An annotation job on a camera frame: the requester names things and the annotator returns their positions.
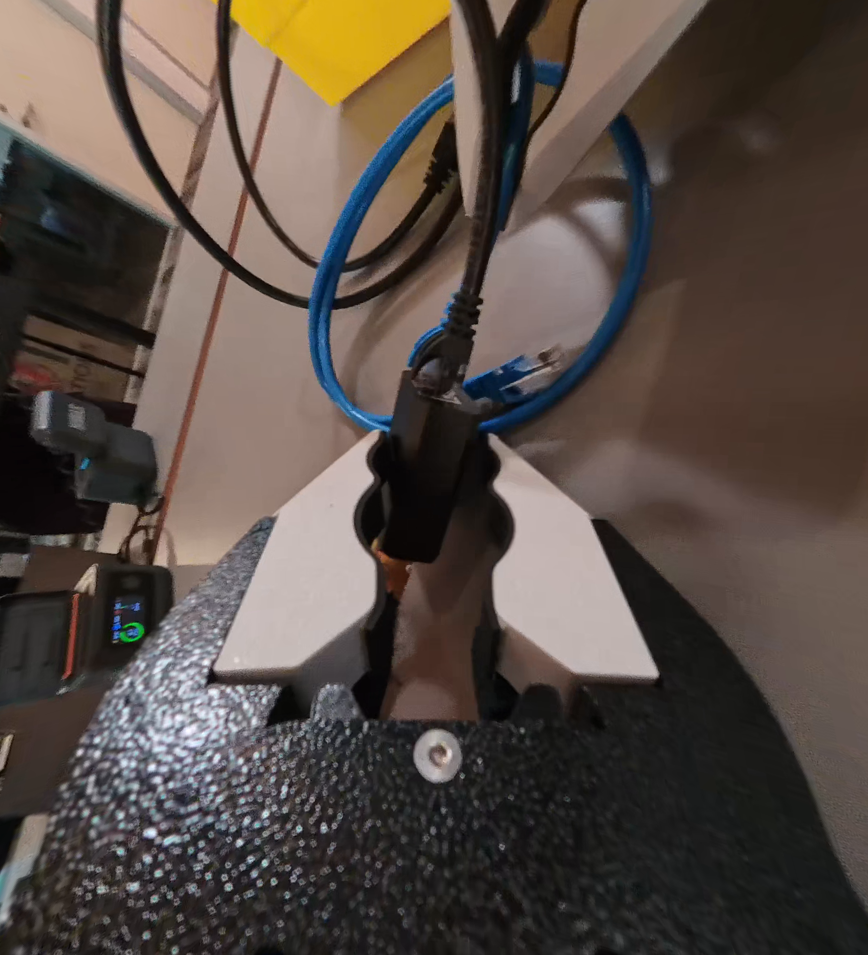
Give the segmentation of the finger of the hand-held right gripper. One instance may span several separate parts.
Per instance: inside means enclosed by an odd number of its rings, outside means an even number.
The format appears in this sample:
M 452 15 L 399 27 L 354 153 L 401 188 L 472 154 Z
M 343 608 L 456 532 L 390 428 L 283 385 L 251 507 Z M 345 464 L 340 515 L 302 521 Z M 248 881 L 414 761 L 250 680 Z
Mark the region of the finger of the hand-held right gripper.
M 509 228 L 521 228 L 547 201 L 704 6 L 593 1 L 577 7 L 562 79 L 528 141 Z
M 480 171 L 480 145 L 483 131 L 481 84 L 478 78 L 474 44 L 467 28 L 462 2 L 450 3 L 450 38 L 454 86 L 454 122 L 457 157 L 467 218 L 474 216 L 477 180 Z

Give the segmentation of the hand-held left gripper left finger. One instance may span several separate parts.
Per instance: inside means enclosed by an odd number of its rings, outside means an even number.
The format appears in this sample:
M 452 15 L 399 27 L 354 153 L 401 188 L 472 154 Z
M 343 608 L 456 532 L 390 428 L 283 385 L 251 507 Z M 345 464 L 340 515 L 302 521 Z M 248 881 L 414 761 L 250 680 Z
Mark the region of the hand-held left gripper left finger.
M 345 686 L 380 716 L 400 609 L 371 548 L 386 451 L 370 433 L 279 509 L 214 661 L 217 683 L 287 688 L 302 712 L 324 686 Z

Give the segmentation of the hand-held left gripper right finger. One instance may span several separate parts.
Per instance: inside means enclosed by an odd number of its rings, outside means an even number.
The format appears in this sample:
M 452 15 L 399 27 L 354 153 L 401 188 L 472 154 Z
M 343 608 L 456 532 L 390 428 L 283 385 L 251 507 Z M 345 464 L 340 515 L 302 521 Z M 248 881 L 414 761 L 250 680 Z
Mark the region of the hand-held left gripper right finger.
M 594 519 L 497 436 L 479 451 L 497 551 L 472 647 L 481 718 L 509 717 L 534 686 L 565 710 L 587 686 L 655 686 L 657 664 Z

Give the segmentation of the black ethernet port adapter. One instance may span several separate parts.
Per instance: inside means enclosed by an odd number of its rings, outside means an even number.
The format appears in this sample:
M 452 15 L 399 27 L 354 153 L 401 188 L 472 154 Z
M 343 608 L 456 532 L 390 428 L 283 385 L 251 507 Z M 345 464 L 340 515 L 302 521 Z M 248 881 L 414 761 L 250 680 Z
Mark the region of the black ethernet port adapter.
M 478 426 L 479 408 L 462 388 L 436 395 L 403 372 L 387 432 L 384 554 L 410 564 L 438 558 Z

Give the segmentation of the yellow box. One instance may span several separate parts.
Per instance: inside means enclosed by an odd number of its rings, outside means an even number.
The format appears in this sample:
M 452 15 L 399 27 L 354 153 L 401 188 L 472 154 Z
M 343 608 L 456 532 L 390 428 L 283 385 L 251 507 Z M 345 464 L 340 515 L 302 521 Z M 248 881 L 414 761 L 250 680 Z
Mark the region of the yellow box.
M 330 106 L 376 77 L 447 21 L 448 1 L 217 2 Z

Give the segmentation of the thin brown pipe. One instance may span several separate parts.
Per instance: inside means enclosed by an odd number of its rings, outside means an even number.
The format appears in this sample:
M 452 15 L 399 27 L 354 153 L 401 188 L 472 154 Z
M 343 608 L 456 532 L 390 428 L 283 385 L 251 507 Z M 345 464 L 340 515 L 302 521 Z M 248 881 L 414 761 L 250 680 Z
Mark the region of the thin brown pipe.
M 236 42 L 231 57 L 234 112 L 247 168 L 256 178 L 281 62 L 267 51 L 254 54 L 253 47 L 241 42 Z M 221 104 L 213 116 L 191 209 L 234 257 L 254 201 L 242 179 Z M 179 241 L 136 418 L 154 439 L 161 480 L 159 507 L 150 518 L 142 519 L 139 529 L 137 556 L 149 564 L 171 567 L 176 562 L 167 523 L 178 496 L 186 445 L 230 284 L 237 284 L 237 279 L 194 239 L 184 236 Z

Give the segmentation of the black battery pack with screen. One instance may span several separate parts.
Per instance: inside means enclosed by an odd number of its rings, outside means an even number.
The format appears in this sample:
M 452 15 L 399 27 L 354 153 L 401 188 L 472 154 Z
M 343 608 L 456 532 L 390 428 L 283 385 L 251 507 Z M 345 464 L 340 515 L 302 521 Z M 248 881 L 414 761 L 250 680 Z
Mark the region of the black battery pack with screen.
M 0 708 L 118 673 L 173 602 L 171 570 L 128 564 L 90 566 L 69 589 L 0 598 Z

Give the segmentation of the cardboard box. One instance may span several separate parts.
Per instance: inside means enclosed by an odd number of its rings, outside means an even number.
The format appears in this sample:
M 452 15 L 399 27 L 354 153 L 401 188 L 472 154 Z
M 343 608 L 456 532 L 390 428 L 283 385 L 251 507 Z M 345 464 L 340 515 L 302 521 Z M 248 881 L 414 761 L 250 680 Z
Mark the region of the cardboard box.
M 9 382 L 24 394 L 53 389 L 87 400 L 123 402 L 137 397 L 144 376 L 140 347 L 30 316 Z

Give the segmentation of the black shelf rack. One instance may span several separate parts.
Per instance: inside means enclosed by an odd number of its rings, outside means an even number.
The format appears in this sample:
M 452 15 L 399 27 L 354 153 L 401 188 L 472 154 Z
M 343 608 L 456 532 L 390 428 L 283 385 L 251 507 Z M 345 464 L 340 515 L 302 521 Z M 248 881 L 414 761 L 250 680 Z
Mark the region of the black shelf rack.
M 10 387 L 13 359 L 30 316 L 150 352 L 146 317 L 169 235 L 154 214 L 11 137 L 0 168 L 0 528 L 38 536 L 102 526 L 107 505 L 75 495 L 73 455 L 29 436 L 36 394 Z M 117 410 L 116 424 L 132 421 L 125 401 L 89 401 Z

